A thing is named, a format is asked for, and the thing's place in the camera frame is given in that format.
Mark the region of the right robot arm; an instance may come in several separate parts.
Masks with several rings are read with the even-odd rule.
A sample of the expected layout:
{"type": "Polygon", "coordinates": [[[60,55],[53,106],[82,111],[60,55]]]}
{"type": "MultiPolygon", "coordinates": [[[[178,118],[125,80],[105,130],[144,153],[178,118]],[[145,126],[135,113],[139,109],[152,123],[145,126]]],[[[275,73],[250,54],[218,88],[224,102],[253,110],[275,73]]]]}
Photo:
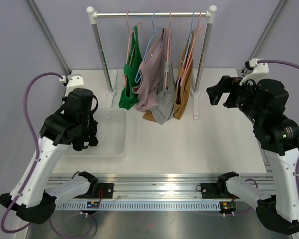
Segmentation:
{"type": "Polygon", "coordinates": [[[211,105],[224,93],[227,108],[238,108],[252,123],[255,138],[271,166],[275,194],[260,191],[238,173],[220,175],[216,182],[221,197],[235,196],[251,206],[261,224],[284,235],[299,232],[299,126],[285,116],[289,98],[284,85],[274,79],[243,81],[223,76],[207,88],[211,105]]]}

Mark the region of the mauve pink tank top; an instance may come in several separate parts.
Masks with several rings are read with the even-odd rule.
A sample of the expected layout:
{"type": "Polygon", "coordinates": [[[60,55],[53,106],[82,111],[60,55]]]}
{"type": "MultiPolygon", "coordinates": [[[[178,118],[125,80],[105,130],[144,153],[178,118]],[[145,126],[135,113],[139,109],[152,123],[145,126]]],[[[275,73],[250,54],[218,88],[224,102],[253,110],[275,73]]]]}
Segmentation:
{"type": "Polygon", "coordinates": [[[146,60],[141,62],[142,79],[133,92],[138,95],[136,109],[140,112],[148,111],[156,105],[155,99],[159,83],[162,79],[163,65],[167,52],[168,28],[161,31],[160,37],[150,47],[146,60]]]}

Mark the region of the black tank top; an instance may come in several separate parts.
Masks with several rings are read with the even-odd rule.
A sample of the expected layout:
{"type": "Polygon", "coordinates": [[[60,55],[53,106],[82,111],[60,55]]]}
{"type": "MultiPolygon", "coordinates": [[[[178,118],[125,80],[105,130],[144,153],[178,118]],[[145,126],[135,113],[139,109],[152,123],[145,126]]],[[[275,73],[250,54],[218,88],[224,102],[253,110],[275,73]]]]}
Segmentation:
{"type": "Polygon", "coordinates": [[[94,120],[99,104],[96,103],[92,108],[93,100],[97,100],[93,93],[72,91],[62,105],[64,117],[75,125],[67,132],[67,135],[73,138],[72,147],[75,151],[82,151],[99,143],[96,138],[98,122],[94,120]]]}

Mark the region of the tan brown tank top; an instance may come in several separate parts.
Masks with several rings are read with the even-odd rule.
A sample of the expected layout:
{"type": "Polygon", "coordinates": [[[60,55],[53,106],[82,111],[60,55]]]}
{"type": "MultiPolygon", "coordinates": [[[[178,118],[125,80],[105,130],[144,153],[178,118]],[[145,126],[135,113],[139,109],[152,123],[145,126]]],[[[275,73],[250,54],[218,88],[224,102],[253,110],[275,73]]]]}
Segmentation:
{"type": "MultiPolygon", "coordinates": [[[[193,63],[190,66],[190,71],[187,75],[185,86],[182,86],[180,90],[178,90],[176,86],[176,95],[175,95],[174,107],[173,107],[174,112],[172,118],[180,120],[185,112],[190,91],[191,91],[192,77],[193,77],[193,63]]],[[[143,115],[143,119],[156,122],[149,110],[145,112],[145,114],[143,115]]]]}

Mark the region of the pink wire hanger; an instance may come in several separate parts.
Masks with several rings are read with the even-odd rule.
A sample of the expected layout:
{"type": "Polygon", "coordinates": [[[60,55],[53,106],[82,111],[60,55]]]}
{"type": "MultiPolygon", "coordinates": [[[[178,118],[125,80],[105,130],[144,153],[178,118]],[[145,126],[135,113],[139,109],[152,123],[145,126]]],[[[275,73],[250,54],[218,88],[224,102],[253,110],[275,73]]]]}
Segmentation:
{"type": "Polygon", "coordinates": [[[194,37],[192,39],[192,46],[189,49],[189,54],[187,56],[187,62],[186,62],[185,70],[184,70],[184,73],[183,73],[183,75],[181,77],[181,80],[180,80],[180,83],[179,83],[180,87],[184,84],[185,76],[186,76],[187,72],[189,71],[190,64],[191,64],[191,62],[193,61],[193,58],[194,58],[194,48],[195,48],[196,38],[197,38],[198,34],[204,29],[204,24],[201,27],[199,27],[201,17],[202,17],[202,13],[199,14],[199,19],[198,19],[198,22],[197,22],[197,26],[194,30],[194,37]]]}

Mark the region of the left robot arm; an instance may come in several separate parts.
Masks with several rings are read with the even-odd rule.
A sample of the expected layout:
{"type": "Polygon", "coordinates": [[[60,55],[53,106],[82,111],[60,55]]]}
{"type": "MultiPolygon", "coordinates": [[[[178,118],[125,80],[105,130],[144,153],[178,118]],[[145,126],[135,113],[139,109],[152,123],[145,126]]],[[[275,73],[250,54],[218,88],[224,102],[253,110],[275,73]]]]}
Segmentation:
{"type": "Polygon", "coordinates": [[[0,204],[16,212],[23,221],[42,224],[56,207],[77,197],[93,198],[98,192],[98,179],[88,172],[52,189],[46,184],[57,162],[69,148],[82,151],[98,145],[98,123],[92,101],[96,96],[88,89],[76,88],[65,103],[44,121],[39,132],[38,149],[24,175],[10,193],[0,195],[0,204]]]}

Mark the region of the grey tank top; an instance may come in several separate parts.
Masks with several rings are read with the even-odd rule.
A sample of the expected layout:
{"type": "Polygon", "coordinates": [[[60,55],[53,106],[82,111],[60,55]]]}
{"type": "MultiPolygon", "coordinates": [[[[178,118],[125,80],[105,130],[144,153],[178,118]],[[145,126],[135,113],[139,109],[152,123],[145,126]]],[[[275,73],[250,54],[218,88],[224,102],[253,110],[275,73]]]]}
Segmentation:
{"type": "Polygon", "coordinates": [[[176,85],[171,62],[166,61],[162,79],[158,86],[156,105],[149,109],[154,120],[163,124],[173,116],[176,85]]]}

